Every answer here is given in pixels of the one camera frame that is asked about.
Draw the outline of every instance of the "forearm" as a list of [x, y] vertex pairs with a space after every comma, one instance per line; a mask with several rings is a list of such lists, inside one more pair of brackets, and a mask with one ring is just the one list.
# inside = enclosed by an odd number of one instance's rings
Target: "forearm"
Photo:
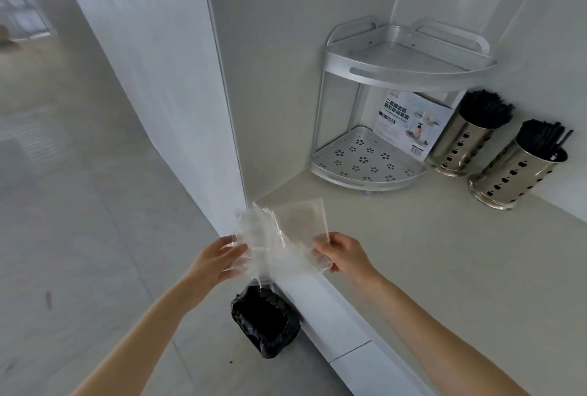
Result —
[[73, 396], [140, 395], [190, 309], [186, 293], [186, 283], [182, 281], [167, 291]]
[[380, 274], [361, 288], [445, 396], [528, 396], [494, 363]]

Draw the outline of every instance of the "stainless steel cylinder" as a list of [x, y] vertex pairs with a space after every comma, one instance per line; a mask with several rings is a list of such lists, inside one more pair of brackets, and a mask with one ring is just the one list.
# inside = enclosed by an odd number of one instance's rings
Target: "stainless steel cylinder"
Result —
[[440, 135], [429, 160], [444, 175], [466, 175], [467, 164], [491, 139], [494, 131], [471, 124], [457, 112]]
[[557, 153], [557, 161], [530, 155], [514, 139], [481, 173], [469, 177], [469, 191], [487, 206], [510, 210], [566, 159], [567, 153], [562, 149]]

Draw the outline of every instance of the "tile floor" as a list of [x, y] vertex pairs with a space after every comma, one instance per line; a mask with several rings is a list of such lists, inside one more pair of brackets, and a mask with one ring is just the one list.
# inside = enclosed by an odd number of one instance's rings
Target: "tile floor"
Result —
[[[69, 394], [217, 237], [120, 88], [72, 60], [53, 38], [0, 54], [3, 396]], [[145, 394], [350, 394], [303, 333], [260, 357], [230, 317], [244, 285], [188, 315]]]

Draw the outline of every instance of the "silver corner rack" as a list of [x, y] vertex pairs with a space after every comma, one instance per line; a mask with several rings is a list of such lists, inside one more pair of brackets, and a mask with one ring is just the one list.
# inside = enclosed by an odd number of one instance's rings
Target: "silver corner rack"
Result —
[[[366, 192], [392, 191], [413, 184], [426, 165], [367, 127], [353, 128], [365, 85], [410, 92], [449, 92], [456, 109], [466, 90], [480, 85], [496, 66], [482, 36], [422, 19], [411, 27], [379, 25], [367, 16], [335, 27], [325, 51], [311, 171], [324, 179]], [[326, 73], [359, 83], [347, 132], [318, 147]]]

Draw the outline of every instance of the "shelf handle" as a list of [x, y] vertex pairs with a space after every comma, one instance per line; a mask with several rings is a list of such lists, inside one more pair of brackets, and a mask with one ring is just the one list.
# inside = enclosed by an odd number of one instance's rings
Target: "shelf handle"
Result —
[[344, 24], [340, 24], [334, 27], [334, 29], [328, 35], [327, 45], [331, 43], [335, 43], [341, 41], [343, 39], [348, 39], [349, 37], [354, 37], [359, 34], [363, 34], [367, 31], [372, 31], [377, 28], [377, 24], [380, 23], [377, 16], [369, 15], [365, 17], [361, 17], [359, 19], [351, 20], [349, 22], [345, 22]]
[[487, 39], [485, 39], [485, 37], [483, 37], [477, 33], [474, 33], [472, 31], [467, 31], [466, 29], [458, 28], [453, 25], [445, 24], [443, 22], [438, 22], [433, 19], [420, 19], [412, 24], [412, 29], [414, 31], [421, 32], [419, 30], [422, 28], [436, 29], [438, 31], [442, 31], [447, 34], [457, 36], [461, 39], [466, 39], [467, 41], [476, 42], [476, 43], [478, 43], [479, 47], [481, 48], [481, 54], [488, 56], [491, 53], [491, 45], [489, 45], [489, 42], [487, 42]]

